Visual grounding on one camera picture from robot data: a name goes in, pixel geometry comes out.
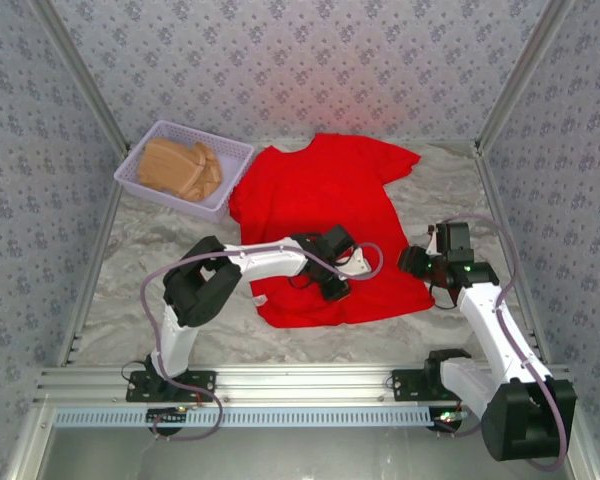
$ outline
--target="purple basket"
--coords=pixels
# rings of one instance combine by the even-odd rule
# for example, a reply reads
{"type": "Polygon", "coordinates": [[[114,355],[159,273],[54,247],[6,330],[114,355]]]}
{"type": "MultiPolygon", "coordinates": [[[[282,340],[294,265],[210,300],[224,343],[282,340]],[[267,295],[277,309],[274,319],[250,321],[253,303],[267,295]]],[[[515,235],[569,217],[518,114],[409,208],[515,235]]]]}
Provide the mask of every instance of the purple basket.
{"type": "Polygon", "coordinates": [[[246,143],[228,140],[210,133],[183,127],[176,123],[158,120],[113,175],[131,195],[160,205],[175,208],[183,213],[219,223],[229,208],[229,195],[253,161],[254,148],[246,143]],[[218,189],[201,202],[187,202],[170,193],[158,192],[138,183],[138,164],[144,147],[152,138],[166,138],[172,142],[192,147],[202,142],[215,152],[222,167],[222,183],[218,189]]]}

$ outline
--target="folded brown cloth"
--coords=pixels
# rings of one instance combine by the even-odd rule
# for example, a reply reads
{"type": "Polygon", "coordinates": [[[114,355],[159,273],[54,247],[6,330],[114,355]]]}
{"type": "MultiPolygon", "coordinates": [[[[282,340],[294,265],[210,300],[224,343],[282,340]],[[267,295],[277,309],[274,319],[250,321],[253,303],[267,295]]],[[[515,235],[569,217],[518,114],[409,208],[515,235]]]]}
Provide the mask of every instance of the folded brown cloth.
{"type": "Polygon", "coordinates": [[[138,181],[151,189],[190,202],[211,195],[222,183],[222,169],[213,150],[203,143],[193,148],[164,138],[153,138],[138,165],[138,181]]]}

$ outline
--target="white marble surface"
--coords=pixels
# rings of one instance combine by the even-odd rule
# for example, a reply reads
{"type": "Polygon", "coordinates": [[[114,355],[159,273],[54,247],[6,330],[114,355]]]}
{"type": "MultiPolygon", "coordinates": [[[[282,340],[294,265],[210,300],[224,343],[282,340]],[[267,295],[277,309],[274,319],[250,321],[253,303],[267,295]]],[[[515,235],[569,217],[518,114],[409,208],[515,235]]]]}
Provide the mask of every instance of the white marble surface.
{"type": "MultiPolygon", "coordinates": [[[[470,155],[429,145],[408,148],[422,155],[420,163],[411,175],[387,185],[386,191],[411,244],[426,244],[430,223],[461,212],[489,213],[470,155]]],[[[495,233],[485,225],[470,225],[477,257],[491,262],[501,280],[508,280],[495,233]]],[[[72,357],[76,364],[120,365],[144,358],[153,347],[153,336],[138,300],[140,282],[148,273],[180,259],[207,235],[240,243],[239,226],[229,216],[215,225],[123,193],[80,348],[72,357]]],[[[158,318],[162,290],[160,281],[148,289],[158,318]]],[[[446,292],[439,296],[440,304],[450,301],[446,292]]],[[[514,295],[508,303],[522,325],[514,295]]],[[[424,360],[432,349],[447,347],[462,347],[474,357],[483,357],[475,335],[457,311],[433,308],[362,325],[276,329],[257,315],[249,285],[244,284],[220,315],[200,330],[191,361],[408,363],[424,360]]]]}

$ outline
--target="purple cable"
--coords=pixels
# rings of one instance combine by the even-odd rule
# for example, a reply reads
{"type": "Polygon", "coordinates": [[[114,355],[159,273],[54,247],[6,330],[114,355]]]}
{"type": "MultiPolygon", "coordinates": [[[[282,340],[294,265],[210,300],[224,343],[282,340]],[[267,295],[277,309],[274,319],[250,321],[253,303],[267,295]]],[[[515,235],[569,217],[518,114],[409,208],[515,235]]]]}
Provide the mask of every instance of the purple cable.
{"type": "MultiPolygon", "coordinates": [[[[522,349],[516,343],[515,339],[513,338],[513,335],[511,335],[511,332],[509,331],[509,328],[507,327],[507,324],[504,320],[504,316],[502,315],[502,311],[499,308],[500,305],[502,305],[502,302],[504,302],[504,299],[507,296],[507,294],[509,293],[509,291],[513,288],[514,283],[515,283],[516,279],[518,278],[518,272],[520,271],[520,259],[518,258],[518,252],[513,243],[513,239],[505,231],[504,228],[502,228],[500,225],[495,223],[490,217],[488,217],[487,215],[480,215],[479,213],[462,213],[459,215],[454,215],[453,217],[447,218],[446,220],[444,220],[444,222],[446,223],[446,222],[450,222],[452,220],[458,220],[461,218],[475,218],[478,220],[483,220],[485,222],[488,222],[493,227],[498,229],[498,231],[500,233],[502,233],[504,238],[507,240],[509,251],[513,255],[514,268],[513,268],[513,274],[511,275],[511,280],[509,281],[509,283],[507,283],[505,285],[505,287],[502,289],[502,291],[500,292],[500,295],[498,295],[498,298],[496,300],[496,316],[498,317],[498,324],[500,325],[500,328],[502,329],[504,336],[507,338],[507,341],[511,345],[511,348],[513,348],[513,350],[516,352],[516,355],[520,359],[520,362],[522,362],[524,364],[527,361],[527,357],[525,356],[522,349]]],[[[540,374],[538,374],[536,369],[533,368],[533,365],[531,365],[531,364],[527,364],[526,368],[529,370],[529,373],[531,373],[531,376],[534,378],[534,380],[537,382],[538,386],[540,387],[542,394],[547,399],[547,403],[549,404],[549,408],[551,409],[553,418],[556,421],[556,426],[558,428],[558,438],[560,439],[560,451],[558,453],[558,458],[556,459],[556,461],[554,463],[552,463],[550,465],[542,465],[541,463],[538,463],[534,460],[527,460],[527,462],[531,466],[533,466],[543,472],[553,472],[553,471],[558,470],[560,467],[562,467],[562,465],[564,464],[564,460],[567,456],[567,432],[564,428],[564,422],[562,421],[562,416],[560,415],[560,410],[558,409],[558,405],[556,405],[556,402],[553,399],[553,396],[551,395],[551,393],[549,392],[549,389],[547,388],[544,381],[540,377],[540,374]]]]}
{"type": "Polygon", "coordinates": [[[222,423],[222,417],[223,417],[222,402],[213,392],[211,392],[205,388],[194,387],[193,385],[185,385],[184,383],[175,381],[173,378],[171,378],[169,375],[167,375],[167,371],[164,368],[164,362],[162,360],[162,345],[161,345],[161,341],[160,341],[160,325],[158,324],[158,321],[155,319],[155,317],[151,313],[151,310],[149,309],[149,304],[147,303],[147,286],[149,285],[149,283],[151,283],[151,281],[154,278],[159,277],[160,275],[164,275],[167,272],[173,270],[174,268],[182,267],[184,265],[189,265],[190,263],[195,263],[200,260],[207,260],[210,258],[218,258],[218,257],[239,257],[240,255],[242,255],[243,252],[244,252],[244,254],[250,254],[250,253],[285,252],[286,251],[286,252],[295,252],[295,253],[304,255],[305,257],[310,258],[311,260],[315,261],[322,267],[326,268],[330,272],[333,272],[337,275],[345,277],[349,280],[369,280],[369,279],[375,277],[378,273],[380,273],[380,270],[382,269],[382,266],[384,265],[384,255],[382,254],[382,250],[380,250],[380,247],[378,247],[378,245],[376,245],[375,243],[360,243],[360,244],[358,244],[358,247],[373,248],[376,251],[376,253],[378,254],[378,265],[376,266],[376,268],[373,269],[372,272],[365,273],[362,275],[350,275],[347,273],[342,273],[337,268],[329,265],[327,262],[323,261],[321,258],[317,257],[316,255],[312,254],[311,252],[307,252],[300,247],[283,245],[283,246],[247,248],[243,251],[224,250],[221,252],[202,253],[200,255],[194,255],[193,257],[185,258],[178,262],[172,263],[171,265],[167,265],[165,267],[159,268],[155,272],[147,275],[147,277],[142,281],[142,284],[140,285],[140,303],[142,303],[142,308],[144,309],[144,313],[147,316],[147,318],[149,319],[149,322],[151,323],[151,328],[153,328],[153,335],[154,335],[155,341],[156,341],[156,352],[157,352],[156,358],[158,359],[158,369],[160,370],[160,375],[171,385],[174,385],[175,387],[178,387],[182,390],[188,390],[191,392],[199,393],[201,395],[205,395],[205,396],[211,398],[216,403],[216,405],[218,405],[218,418],[216,419],[216,422],[213,424],[213,426],[211,428],[209,428],[207,431],[205,431],[201,434],[191,435],[191,436],[187,436],[187,437],[165,437],[164,435],[160,435],[157,432],[157,426],[158,426],[158,423],[160,423],[160,421],[162,420],[163,416],[158,416],[154,420],[153,425],[152,425],[152,431],[153,431],[154,435],[157,438],[161,438],[161,439],[164,439],[167,441],[175,441],[175,442],[187,442],[187,441],[192,441],[192,440],[202,440],[203,438],[207,438],[218,431],[218,429],[220,428],[220,424],[222,423]]]}

